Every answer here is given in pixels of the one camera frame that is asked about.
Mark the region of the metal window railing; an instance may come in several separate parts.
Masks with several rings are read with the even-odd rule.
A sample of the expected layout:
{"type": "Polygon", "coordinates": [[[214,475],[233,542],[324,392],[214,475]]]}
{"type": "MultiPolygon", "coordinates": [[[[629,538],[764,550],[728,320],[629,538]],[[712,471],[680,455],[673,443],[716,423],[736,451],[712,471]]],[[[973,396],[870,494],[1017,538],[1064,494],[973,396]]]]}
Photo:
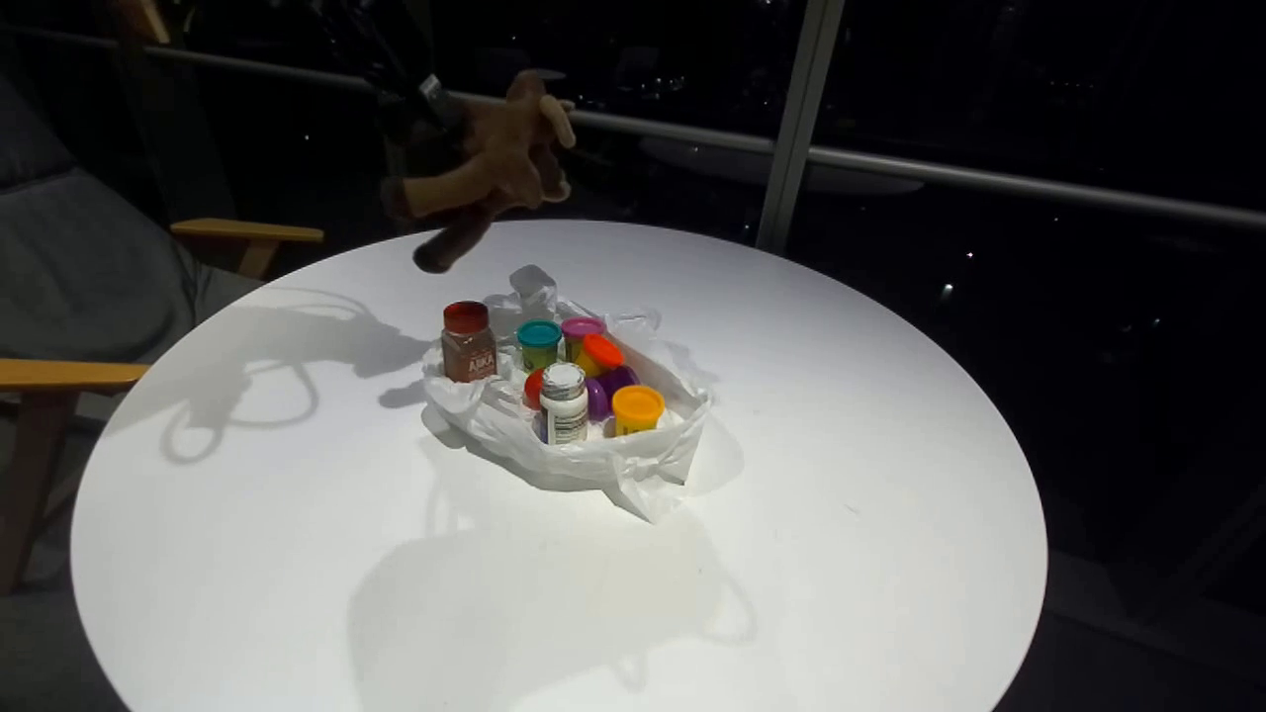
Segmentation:
{"type": "MultiPolygon", "coordinates": [[[[99,47],[99,51],[131,51],[131,55],[146,55],[146,59],[249,71],[249,75],[269,75],[269,79],[297,79],[297,83],[372,95],[372,83],[364,83],[356,75],[317,71],[317,67],[265,63],[265,59],[241,59],[241,55],[218,55],[218,51],[190,51],[190,47],[162,47],[162,44],[135,44],[135,40],[107,40],[107,36],[59,32],[59,28],[40,28],[40,24],[4,24],[4,32],[24,36],[24,40],[99,47]]],[[[665,138],[665,142],[688,142],[688,146],[712,146],[712,150],[736,150],[736,154],[768,154],[768,158],[779,146],[775,138],[760,138],[760,134],[661,123],[661,119],[633,119],[633,115],[609,115],[609,111],[574,111],[574,123],[586,131],[665,138]]],[[[1238,233],[1266,233],[1262,210],[1187,202],[1187,198],[1163,198],[1163,194],[1139,194],[1139,190],[1112,190],[1112,186],[1088,186],[1088,182],[1029,178],[1029,174],[1005,174],[1005,170],[977,170],[977,166],[957,166],[957,162],[898,158],[898,154],[847,150],[847,146],[807,146],[807,166],[890,174],[890,178],[942,182],[942,186],[985,190],[985,194],[1021,194],[1021,198],[1037,198],[1037,202],[1072,202],[1072,206],[1124,210],[1124,214],[1147,214],[1147,218],[1238,229],[1238,233]]]]}

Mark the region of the purple plastic container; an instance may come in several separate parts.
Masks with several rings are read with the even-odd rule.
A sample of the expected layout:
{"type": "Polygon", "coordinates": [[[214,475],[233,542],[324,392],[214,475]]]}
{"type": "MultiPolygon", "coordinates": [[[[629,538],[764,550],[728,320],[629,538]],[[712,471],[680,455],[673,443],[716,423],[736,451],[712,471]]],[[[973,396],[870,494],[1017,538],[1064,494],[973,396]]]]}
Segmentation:
{"type": "Polygon", "coordinates": [[[633,368],[613,368],[613,372],[601,372],[601,376],[589,376],[586,388],[589,388],[589,419],[605,419],[609,415],[609,403],[621,388],[637,384],[633,368]]]}

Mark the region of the yellow tub orange lid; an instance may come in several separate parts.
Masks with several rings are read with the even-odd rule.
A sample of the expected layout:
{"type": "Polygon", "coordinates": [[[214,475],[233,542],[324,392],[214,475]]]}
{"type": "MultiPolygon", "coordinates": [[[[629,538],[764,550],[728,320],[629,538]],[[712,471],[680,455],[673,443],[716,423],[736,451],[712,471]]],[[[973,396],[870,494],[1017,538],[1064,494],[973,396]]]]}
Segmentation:
{"type": "Polygon", "coordinates": [[[570,360],[586,372],[586,376],[605,376],[629,364],[625,344],[609,332],[586,332],[570,344],[570,360]]]}

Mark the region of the brown plush moose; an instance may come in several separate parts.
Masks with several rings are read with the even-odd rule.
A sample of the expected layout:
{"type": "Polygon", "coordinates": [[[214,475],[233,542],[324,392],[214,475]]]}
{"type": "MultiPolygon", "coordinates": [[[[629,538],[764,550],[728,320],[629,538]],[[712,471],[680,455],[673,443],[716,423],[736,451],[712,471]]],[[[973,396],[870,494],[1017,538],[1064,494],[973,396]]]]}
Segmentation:
{"type": "Polygon", "coordinates": [[[570,198],[562,154],[578,146],[578,131],[542,71],[518,71],[498,103],[455,99],[451,111],[459,162],[384,182],[392,222],[435,225],[411,253],[419,273],[447,273],[502,214],[570,198]]]}

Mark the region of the white bottle blue label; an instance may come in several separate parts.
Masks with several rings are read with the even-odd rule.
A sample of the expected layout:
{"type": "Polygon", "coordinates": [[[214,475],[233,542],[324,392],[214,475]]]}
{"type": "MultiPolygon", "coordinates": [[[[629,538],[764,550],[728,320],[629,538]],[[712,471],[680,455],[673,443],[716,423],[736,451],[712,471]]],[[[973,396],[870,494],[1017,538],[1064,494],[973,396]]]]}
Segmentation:
{"type": "Polygon", "coordinates": [[[589,380],[578,364],[550,364],[542,372],[542,439],[546,443],[574,443],[586,435],[589,423],[589,380]]]}

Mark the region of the yellow tub teal lid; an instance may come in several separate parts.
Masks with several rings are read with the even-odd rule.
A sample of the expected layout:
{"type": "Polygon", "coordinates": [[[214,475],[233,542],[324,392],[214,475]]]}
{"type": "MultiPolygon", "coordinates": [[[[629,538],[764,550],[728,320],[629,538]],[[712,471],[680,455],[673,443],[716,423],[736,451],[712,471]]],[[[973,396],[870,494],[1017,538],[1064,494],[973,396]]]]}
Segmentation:
{"type": "Polygon", "coordinates": [[[542,372],[562,356],[562,328],[554,320],[526,320],[518,328],[518,352],[526,372],[542,372]]]}

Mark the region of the white plastic bag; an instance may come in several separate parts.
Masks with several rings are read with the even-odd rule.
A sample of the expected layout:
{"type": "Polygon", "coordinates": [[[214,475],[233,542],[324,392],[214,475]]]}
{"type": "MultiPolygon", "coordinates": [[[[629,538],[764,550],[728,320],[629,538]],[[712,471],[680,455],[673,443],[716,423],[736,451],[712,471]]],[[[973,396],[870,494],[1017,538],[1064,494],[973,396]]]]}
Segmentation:
{"type": "Polygon", "coordinates": [[[455,384],[443,372],[443,332],[423,356],[427,403],[483,455],[518,471],[538,487],[605,490],[637,518],[657,518],[673,490],[688,483],[692,451],[704,431],[708,392],[692,380],[688,364],[657,340],[653,312],[601,316],[605,332],[625,344],[637,384],[665,396],[669,411],[653,431],[617,435],[613,415],[589,419],[574,443],[542,439],[542,407],[522,403],[518,328],[526,320],[597,316],[554,289],[554,277],[526,265],[510,277],[510,293],[483,297],[498,344],[498,372],[487,380],[455,384]]]}

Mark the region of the brown jar red lid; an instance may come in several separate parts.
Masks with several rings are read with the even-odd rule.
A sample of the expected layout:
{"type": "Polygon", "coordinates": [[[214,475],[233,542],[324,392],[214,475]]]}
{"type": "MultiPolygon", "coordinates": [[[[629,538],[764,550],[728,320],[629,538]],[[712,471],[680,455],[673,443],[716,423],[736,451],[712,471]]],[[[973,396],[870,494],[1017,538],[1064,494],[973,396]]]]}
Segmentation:
{"type": "Polygon", "coordinates": [[[498,372],[498,344],[483,301],[455,301],[443,309],[443,372],[455,384],[487,380],[498,372]]]}

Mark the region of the small red lid tub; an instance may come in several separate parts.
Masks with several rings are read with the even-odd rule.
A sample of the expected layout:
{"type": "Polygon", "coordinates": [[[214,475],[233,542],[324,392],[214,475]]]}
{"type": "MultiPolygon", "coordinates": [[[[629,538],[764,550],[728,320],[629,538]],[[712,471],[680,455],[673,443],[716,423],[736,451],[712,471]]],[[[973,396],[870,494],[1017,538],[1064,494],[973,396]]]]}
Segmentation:
{"type": "Polygon", "coordinates": [[[542,372],[530,372],[526,380],[522,380],[522,403],[526,407],[542,407],[542,372]]]}

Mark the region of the yellow tub magenta lid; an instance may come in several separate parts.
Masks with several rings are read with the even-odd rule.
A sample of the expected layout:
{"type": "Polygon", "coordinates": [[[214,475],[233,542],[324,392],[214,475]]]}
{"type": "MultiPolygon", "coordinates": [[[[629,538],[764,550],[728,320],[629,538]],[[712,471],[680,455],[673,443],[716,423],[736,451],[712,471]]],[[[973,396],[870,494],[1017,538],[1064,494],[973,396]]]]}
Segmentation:
{"type": "Polygon", "coordinates": [[[586,340],[586,336],[593,336],[593,332],[605,332],[605,320],[601,320],[601,316],[566,316],[566,320],[562,320],[566,344],[578,344],[578,340],[586,340]]]}

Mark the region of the white round table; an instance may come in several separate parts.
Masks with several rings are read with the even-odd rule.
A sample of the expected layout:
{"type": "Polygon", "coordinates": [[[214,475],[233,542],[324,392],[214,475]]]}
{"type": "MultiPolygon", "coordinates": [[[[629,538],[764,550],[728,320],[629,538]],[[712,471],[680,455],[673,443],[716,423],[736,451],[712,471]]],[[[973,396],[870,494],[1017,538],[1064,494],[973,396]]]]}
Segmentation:
{"type": "Polygon", "coordinates": [[[206,320],[83,471],[71,581],[131,712],[993,712],[1048,589],[1001,411],[783,257],[510,222],[380,241],[206,320]],[[514,277],[641,312],[712,392],[680,506],[510,475],[427,411],[439,312],[514,277]]]}

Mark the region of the grey chair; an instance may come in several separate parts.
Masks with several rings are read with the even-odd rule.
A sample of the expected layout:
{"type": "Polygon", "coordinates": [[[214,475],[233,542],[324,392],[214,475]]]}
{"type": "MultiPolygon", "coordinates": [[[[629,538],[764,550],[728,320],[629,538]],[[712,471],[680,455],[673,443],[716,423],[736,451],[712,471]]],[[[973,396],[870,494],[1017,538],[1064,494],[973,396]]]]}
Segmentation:
{"type": "Polygon", "coordinates": [[[253,289],[317,225],[182,218],[158,225],[83,170],[36,103],[0,83],[0,589],[24,581],[59,439],[83,392],[127,392],[214,309],[253,289]]]}

